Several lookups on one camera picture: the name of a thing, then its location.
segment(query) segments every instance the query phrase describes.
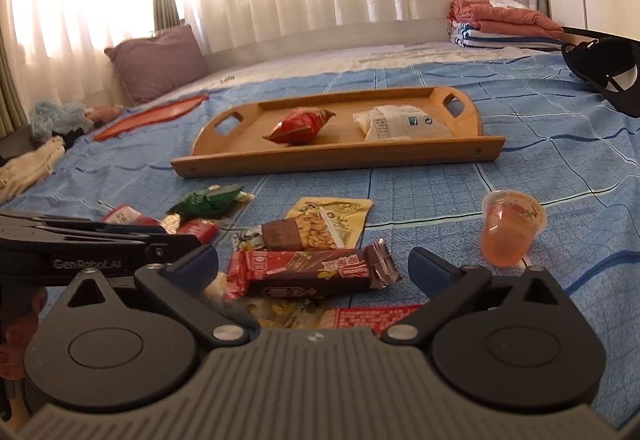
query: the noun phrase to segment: green candy wrapper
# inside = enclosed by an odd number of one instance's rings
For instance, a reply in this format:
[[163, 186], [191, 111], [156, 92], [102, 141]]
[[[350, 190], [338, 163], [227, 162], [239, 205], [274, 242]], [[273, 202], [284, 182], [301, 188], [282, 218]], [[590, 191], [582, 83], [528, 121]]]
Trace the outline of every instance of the green candy wrapper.
[[201, 191], [192, 191], [181, 202], [167, 211], [180, 216], [215, 216], [227, 211], [238, 199], [242, 186], [213, 185]]

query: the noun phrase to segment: blue bedsheet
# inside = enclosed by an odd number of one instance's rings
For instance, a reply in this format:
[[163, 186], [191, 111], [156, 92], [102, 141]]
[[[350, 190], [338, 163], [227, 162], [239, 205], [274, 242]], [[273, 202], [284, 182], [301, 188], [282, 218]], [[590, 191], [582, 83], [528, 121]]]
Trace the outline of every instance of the blue bedsheet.
[[[506, 136], [492, 163], [181, 179], [172, 157], [188, 154], [200, 127], [232, 105], [283, 96], [395, 86], [451, 85], [467, 93], [488, 134]], [[184, 117], [95, 143], [81, 138], [54, 174], [5, 207], [99, 218], [127, 203], [153, 217], [187, 192], [240, 183], [256, 199], [231, 228], [276, 219], [304, 195], [371, 198], [364, 242], [382, 236], [406, 272], [423, 245], [454, 264], [485, 264], [480, 202], [493, 189], [531, 193], [548, 228], [527, 261], [548, 268], [602, 339], [607, 372], [595, 409], [615, 426], [640, 405], [640, 119], [611, 109], [555, 53], [491, 62], [428, 63], [270, 80], [209, 91]], [[221, 233], [222, 265], [230, 233]], [[423, 301], [408, 279], [341, 300], [367, 306]]]

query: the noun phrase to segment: jelly cup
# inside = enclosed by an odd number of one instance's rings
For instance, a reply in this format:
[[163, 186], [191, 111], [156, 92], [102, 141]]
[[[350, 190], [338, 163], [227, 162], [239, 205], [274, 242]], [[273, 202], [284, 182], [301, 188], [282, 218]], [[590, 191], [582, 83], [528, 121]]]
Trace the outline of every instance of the jelly cup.
[[546, 227], [546, 212], [535, 198], [519, 191], [494, 191], [482, 200], [484, 226], [480, 248], [496, 267], [510, 267], [527, 254]]

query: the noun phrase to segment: red candy wrapper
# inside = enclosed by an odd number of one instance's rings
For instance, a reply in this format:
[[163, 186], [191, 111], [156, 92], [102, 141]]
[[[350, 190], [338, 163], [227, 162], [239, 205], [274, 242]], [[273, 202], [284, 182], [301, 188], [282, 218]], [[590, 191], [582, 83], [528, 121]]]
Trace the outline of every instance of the red candy wrapper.
[[329, 296], [384, 289], [400, 279], [382, 239], [364, 249], [236, 251], [226, 272], [225, 297]]
[[324, 108], [294, 108], [264, 139], [277, 144], [308, 144], [334, 115]]
[[110, 213], [102, 219], [102, 221], [108, 224], [119, 225], [160, 225], [160, 222], [155, 218], [145, 216], [126, 204], [119, 205], [115, 209], [111, 210]]
[[393, 323], [404, 319], [422, 305], [383, 306], [372, 308], [337, 308], [331, 328], [368, 326], [380, 337]]
[[218, 222], [215, 220], [195, 218], [178, 227], [177, 234], [194, 235], [200, 240], [200, 243], [204, 245], [216, 237], [219, 229]]
[[203, 245], [209, 243], [218, 233], [218, 222], [206, 218], [194, 218], [188, 222], [180, 224], [180, 216], [172, 215], [172, 222], [167, 224], [166, 219], [159, 222], [151, 216], [143, 215], [133, 207], [126, 204], [119, 205], [105, 216], [102, 221], [108, 224], [119, 225], [149, 225], [163, 227], [167, 234], [174, 235], [194, 235]]

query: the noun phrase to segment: pillow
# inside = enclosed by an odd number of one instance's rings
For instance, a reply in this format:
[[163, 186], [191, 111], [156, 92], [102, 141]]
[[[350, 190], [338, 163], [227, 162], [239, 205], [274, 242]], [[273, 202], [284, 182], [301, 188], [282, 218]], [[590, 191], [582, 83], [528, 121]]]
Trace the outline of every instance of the pillow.
[[190, 26], [126, 40], [104, 53], [136, 103], [146, 103], [209, 74]]

